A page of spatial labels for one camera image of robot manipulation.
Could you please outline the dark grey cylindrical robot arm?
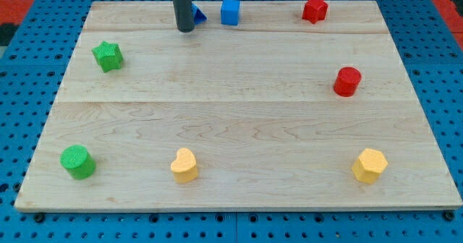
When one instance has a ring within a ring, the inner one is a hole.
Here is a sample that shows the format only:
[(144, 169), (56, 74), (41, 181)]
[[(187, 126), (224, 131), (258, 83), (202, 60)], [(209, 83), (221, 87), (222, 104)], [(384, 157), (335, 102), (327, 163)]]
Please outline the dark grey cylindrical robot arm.
[(192, 0), (172, 0), (177, 29), (182, 33), (194, 30), (195, 23), (192, 13)]

